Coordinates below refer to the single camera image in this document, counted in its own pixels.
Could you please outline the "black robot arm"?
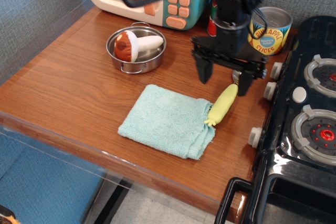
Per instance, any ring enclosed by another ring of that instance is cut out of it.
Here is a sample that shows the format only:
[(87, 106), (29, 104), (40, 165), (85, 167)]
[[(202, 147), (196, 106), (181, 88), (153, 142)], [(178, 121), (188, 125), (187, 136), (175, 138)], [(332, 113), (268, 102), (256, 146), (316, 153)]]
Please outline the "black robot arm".
[(217, 64), (240, 72), (238, 95), (244, 96), (252, 81), (264, 78), (268, 57), (248, 42), (253, 12), (258, 12), (261, 0), (215, 0), (213, 19), (216, 36), (192, 38), (193, 57), (198, 77), (206, 83)]

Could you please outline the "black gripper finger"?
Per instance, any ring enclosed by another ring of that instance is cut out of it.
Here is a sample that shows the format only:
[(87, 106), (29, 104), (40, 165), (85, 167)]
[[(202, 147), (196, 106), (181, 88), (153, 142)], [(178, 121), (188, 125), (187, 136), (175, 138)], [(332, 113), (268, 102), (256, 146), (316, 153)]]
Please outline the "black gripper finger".
[(212, 75), (213, 63), (203, 58), (195, 58), (198, 77), (205, 84)]
[(246, 95), (250, 85), (254, 80), (254, 76), (249, 71), (243, 71), (239, 77), (239, 85), (238, 85), (238, 96)]

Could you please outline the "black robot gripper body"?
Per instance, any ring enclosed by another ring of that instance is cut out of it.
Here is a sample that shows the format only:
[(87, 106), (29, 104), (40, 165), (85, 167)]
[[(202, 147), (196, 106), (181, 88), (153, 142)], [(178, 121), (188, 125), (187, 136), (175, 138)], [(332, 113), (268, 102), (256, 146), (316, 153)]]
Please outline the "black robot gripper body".
[(209, 60), (213, 64), (240, 72), (249, 71), (254, 79), (265, 78), (268, 57), (254, 49), (247, 37), (250, 16), (245, 16), (241, 23), (227, 23), (215, 18), (216, 36), (194, 36), (193, 57)]

